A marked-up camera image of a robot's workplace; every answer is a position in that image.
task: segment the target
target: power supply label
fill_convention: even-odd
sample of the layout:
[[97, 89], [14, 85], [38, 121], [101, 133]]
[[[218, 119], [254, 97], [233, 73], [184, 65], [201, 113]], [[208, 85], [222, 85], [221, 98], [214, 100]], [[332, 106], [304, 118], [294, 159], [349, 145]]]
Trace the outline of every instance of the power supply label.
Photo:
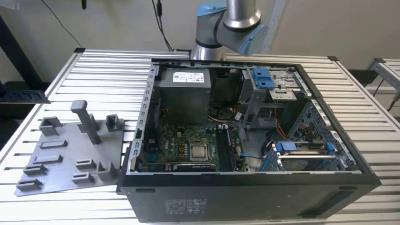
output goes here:
[[204, 214], [206, 199], [165, 199], [166, 214]]
[[172, 82], [204, 83], [204, 74], [202, 73], [174, 72]]

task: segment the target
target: gray 3d printed part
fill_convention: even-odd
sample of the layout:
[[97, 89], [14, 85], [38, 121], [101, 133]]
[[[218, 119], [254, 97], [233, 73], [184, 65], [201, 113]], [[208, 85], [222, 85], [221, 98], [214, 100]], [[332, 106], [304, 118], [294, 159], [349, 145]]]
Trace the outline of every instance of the gray 3d printed part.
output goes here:
[[44, 136], [58, 135], [56, 128], [61, 127], [61, 123], [57, 117], [44, 117], [38, 125], [38, 129], [42, 132]]
[[65, 140], [62, 141], [54, 141], [54, 142], [44, 142], [41, 143], [40, 148], [41, 149], [53, 149], [53, 148], [61, 148], [68, 145], [68, 142]]
[[70, 180], [74, 184], [92, 183], [94, 181], [89, 172], [74, 173]]
[[20, 180], [17, 182], [17, 190], [20, 191], [40, 190], [41, 185], [42, 183], [37, 179]]
[[24, 174], [26, 174], [28, 176], [34, 176], [34, 175], [45, 174], [46, 170], [48, 169], [42, 164], [29, 165], [24, 168]]
[[100, 138], [96, 132], [96, 124], [93, 123], [93, 118], [90, 118], [88, 111], [88, 102], [85, 100], [77, 100], [72, 102], [70, 111], [77, 114], [81, 125], [89, 136], [92, 144], [100, 143]]
[[[124, 119], [109, 115], [105, 120], [94, 121], [85, 105], [85, 101], [72, 103], [73, 110], [77, 109], [78, 116], [85, 119], [85, 126], [61, 124], [57, 117], [42, 119], [42, 135], [16, 185], [16, 196], [117, 183]], [[96, 133], [98, 144], [92, 144], [96, 138], [93, 133], [85, 132], [88, 130]]]

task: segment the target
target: metal work table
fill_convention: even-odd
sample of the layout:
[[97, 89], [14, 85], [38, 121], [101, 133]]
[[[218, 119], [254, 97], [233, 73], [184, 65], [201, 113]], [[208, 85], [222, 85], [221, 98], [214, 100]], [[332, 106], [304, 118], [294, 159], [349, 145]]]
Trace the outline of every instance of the metal work table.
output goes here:
[[[125, 196], [114, 186], [16, 197], [14, 184], [38, 140], [45, 116], [76, 121], [69, 106], [85, 99], [94, 118], [117, 114], [126, 120], [122, 151], [133, 139], [150, 58], [188, 58], [186, 52], [124, 52], [86, 50], [68, 60], [45, 94], [49, 105], [36, 105], [0, 151], [0, 222], [12, 224], [136, 224]], [[334, 115], [362, 153], [382, 185], [328, 220], [290, 221], [298, 224], [400, 224], [400, 124], [384, 110], [340, 62], [326, 57], [228, 54], [229, 61], [298, 63], [312, 78]], [[266, 221], [248, 221], [264, 224]], [[274, 221], [268, 224], [286, 224]], [[198, 224], [242, 224], [218, 222]]]
[[400, 92], [400, 60], [374, 58], [368, 70], [374, 70], [393, 86], [397, 93]]

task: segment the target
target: black computer case side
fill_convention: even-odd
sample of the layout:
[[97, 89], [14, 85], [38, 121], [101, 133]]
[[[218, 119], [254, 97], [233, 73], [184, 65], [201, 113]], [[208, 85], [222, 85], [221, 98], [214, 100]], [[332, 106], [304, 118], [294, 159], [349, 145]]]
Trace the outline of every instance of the black computer case side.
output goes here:
[[328, 218], [378, 186], [373, 174], [134, 175], [140, 222]]

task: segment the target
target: gray plastic clip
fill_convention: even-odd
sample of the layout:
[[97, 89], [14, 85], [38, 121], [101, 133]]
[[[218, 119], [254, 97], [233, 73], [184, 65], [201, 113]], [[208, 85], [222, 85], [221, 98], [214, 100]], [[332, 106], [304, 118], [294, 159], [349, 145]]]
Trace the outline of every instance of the gray plastic clip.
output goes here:
[[100, 137], [96, 132], [96, 125], [86, 111], [88, 102], [85, 100], [76, 100], [72, 102], [70, 111], [77, 114], [81, 126], [86, 131], [92, 144], [100, 144]]
[[45, 168], [45, 166], [42, 164], [38, 165], [28, 165], [24, 168], [24, 174], [26, 174], [28, 176], [34, 176], [34, 175], [41, 175], [45, 174], [45, 171], [48, 169]]
[[96, 169], [96, 163], [90, 158], [77, 160], [74, 166], [78, 170]]
[[60, 163], [62, 161], [62, 156], [60, 154], [52, 156], [36, 157], [33, 164], [48, 164], [48, 163]]
[[62, 148], [66, 147], [68, 142], [65, 140], [62, 141], [53, 141], [53, 142], [42, 142], [40, 145], [41, 149], [53, 149], [53, 148]]
[[28, 179], [20, 180], [16, 186], [20, 191], [32, 191], [40, 189], [41, 184], [37, 179]]
[[61, 127], [62, 124], [56, 116], [44, 117], [40, 123], [38, 129], [42, 132], [44, 136], [58, 136], [58, 132], [56, 131], [57, 127]]
[[122, 125], [120, 124], [120, 119], [116, 114], [108, 115], [105, 117], [105, 125], [106, 125], [108, 132], [122, 130]]
[[104, 168], [101, 165], [101, 162], [98, 162], [96, 172], [97, 172], [100, 180], [110, 180], [117, 175], [117, 171], [113, 167], [112, 162], [108, 162], [106, 168]]
[[80, 172], [72, 175], [72, 182], [74, 184], [92, 183], [94, 181], [89, 172]]

